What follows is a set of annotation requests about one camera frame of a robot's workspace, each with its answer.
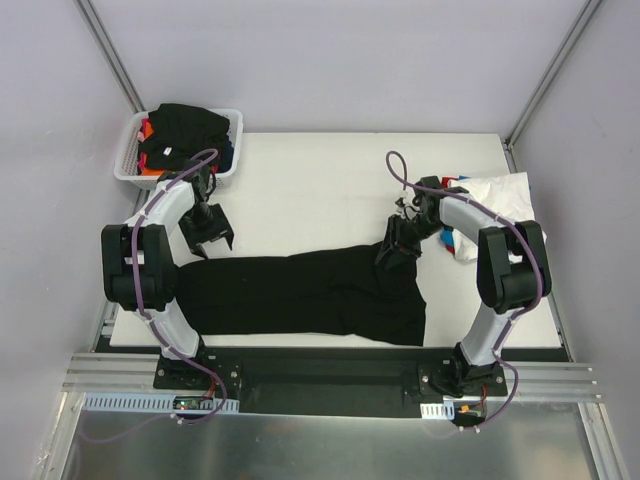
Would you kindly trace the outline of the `white plastic laundry basket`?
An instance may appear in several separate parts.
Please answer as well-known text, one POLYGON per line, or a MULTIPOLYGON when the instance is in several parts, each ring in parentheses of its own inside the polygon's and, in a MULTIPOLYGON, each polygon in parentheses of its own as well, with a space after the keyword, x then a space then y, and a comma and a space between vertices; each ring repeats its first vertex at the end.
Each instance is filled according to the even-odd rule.
MULTIPOLYGON (((241 157, 241 147, 244 131, 244 117, 237 109, 212 109, 212 112, 227 118, 230 121, 228 137, 232 146, 233 156, 227 171, 216 173, 216 189, 229 188, 233 181, 241 157)), ((141 190, 153 190, 158 175, 138 174, 138 132, 144 119, 148 118, 148 111, 135 113, 124 128, 118 143, 115 155, 113 173, 121 181, 129 182, 141 190)))

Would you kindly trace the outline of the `white t shirt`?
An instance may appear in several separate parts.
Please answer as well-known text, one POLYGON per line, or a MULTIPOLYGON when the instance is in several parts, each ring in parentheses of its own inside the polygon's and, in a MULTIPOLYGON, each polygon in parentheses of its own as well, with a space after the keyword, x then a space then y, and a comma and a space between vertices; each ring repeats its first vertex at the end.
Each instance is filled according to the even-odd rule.
MULTIPOLYGON (((515 223, 535 220, 530 184, 525 172, 496 177, 451 177, 448 188, 461 187, 473 199, 498 215, 515 223)), ((458 230, 453 229, 457 261, 473 262, 477 258, 476 245, 458 230)))

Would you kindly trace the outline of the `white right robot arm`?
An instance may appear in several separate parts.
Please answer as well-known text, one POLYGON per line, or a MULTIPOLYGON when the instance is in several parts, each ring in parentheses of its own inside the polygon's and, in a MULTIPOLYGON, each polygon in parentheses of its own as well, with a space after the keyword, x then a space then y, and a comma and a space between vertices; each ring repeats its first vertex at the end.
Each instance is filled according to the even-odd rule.
POLYGON ((551 290, 542 229, 534 220, 512 222, 481 205, 461 187, 445 188, 436 176, 413 184, 414 215, 394 214, 376 263, 394 270, 421 256, 421 242, 444 228, 477 247, 476 285, 481 304, 450 360, 429 375, 430 387, 460 398, 501 371, 501 351, 516 321, 551 290))

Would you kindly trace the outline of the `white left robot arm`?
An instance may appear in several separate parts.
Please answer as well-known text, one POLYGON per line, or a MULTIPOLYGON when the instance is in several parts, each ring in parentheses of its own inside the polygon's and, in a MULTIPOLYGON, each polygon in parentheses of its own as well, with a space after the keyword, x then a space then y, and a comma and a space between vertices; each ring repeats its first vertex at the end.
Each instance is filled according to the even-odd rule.
POLYGON ((192 158, 183 171, 162 174, 144 205, 121 224, 101 232, 103 286, 107 300, 133 313, 154 336, 161 355, 181 360, 177 377, 192 389, 205 386, 212 366, 198 356, 201 335, 178 305, 178 267, 169 241, 181 231, 190 253, 207 259, 204 245, 233 246, 234 231, 222 207, 209 198, 216 187, 213 151, 192 158))

